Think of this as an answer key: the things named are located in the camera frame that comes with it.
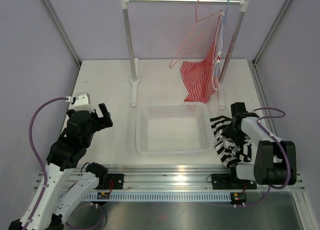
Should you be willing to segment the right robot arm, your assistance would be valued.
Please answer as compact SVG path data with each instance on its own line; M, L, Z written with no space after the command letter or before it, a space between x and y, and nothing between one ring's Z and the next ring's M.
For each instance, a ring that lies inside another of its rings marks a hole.
M227 175L227 183L239 188L245 181L258 185L268 185L274 189L284 189L297 182L296 145L283 140L265 127L262 120L279 119L286 116L280 109L269 107L280 115L258 116L256 110L247 111L243 102L231 104L231 123L223 131L237 146L245 139L257 147L254 163L234 163Z

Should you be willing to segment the pink wire hanger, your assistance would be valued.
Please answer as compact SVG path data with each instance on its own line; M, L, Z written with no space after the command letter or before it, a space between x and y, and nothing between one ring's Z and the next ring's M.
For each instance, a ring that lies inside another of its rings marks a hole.
M172 58L169 68L173 68L193 47L200 41L206 32L216 23L219 16L223 12L220 8L208 15L201 16L198 13L200 0L197 0L194 8L194 23L180 45L176 55Z

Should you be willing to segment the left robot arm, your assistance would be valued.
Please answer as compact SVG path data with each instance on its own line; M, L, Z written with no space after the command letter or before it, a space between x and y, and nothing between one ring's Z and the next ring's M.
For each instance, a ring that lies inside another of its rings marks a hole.
M84 197L93 189L103 189L108 184L108 169L93 162L80 180L59 197L65 182L90 147L94 133L113 126L106 105L100 103L98 107L101 117L95 110L74 108L67 111L67 125L50 147L34 199L23 217L10 223L10 230L62 230Z

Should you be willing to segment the black white striped tank top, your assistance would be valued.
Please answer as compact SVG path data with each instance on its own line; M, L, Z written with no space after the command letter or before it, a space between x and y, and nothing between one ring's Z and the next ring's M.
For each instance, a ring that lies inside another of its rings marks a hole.
M256 145L249 137L245 137L244 143L237 145L224 133L224 129L231 123L226 116L218 116L210 119L211 129L217 141L215 150L226 168L234 164L253 164L257 152Z

